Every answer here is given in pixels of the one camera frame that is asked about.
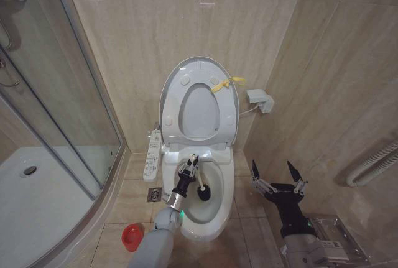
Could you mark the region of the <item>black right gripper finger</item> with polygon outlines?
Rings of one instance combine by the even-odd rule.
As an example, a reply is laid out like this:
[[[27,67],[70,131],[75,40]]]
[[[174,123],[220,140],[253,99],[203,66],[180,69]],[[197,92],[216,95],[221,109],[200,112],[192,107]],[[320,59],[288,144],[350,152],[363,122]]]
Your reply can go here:
[[[296,194],[303,195],[305,191],[305,187],[308,184],[308,181],[305,181],[300,172],[293,166],[292,163],[287,161],[287,165],[289,167],[289,172],[293,178],[293,181],[296,183],[294,186],[293,192]]]
[[[271,184],[260,178],[255,160],[252,160],[251,174],[252,174],[252,184],[254,185],[254,188],[258,190],[259,193],[261,194],[277,193],[277,189],[275,187],[273,187]]]

